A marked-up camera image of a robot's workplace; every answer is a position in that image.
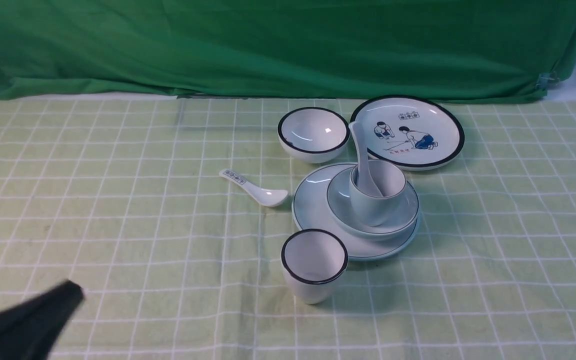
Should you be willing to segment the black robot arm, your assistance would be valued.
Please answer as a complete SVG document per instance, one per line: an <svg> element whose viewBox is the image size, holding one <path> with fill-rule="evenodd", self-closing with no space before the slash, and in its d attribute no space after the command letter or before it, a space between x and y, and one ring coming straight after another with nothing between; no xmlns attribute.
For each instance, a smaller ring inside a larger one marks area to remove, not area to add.
<svg viewBox="0 0 576 360"><path fill-rule="evenodd" d="M85 301L80 285L66 279L29 300L0 310L0 360L46 360Z"/></svg>

